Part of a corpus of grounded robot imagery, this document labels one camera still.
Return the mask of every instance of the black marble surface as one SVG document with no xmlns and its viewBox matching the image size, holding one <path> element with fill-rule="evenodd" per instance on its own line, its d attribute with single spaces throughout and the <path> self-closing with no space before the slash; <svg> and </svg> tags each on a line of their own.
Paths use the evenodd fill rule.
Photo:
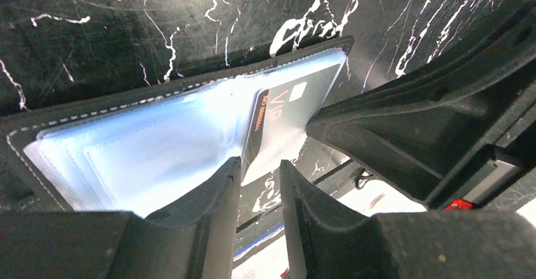
<svg viewBox="0 0 536 279">
<path fill-rule="evenodd" d="M 332 103 L 438 57 L 502 1 L 0 0 L 0 115 L 158 86 L 352 35 Z M 315 178 L 344 160 L 309 140 L 296 162 Z M 280 201 L 273 176 L 242 190 L 240 223 Z"/>
</svg>

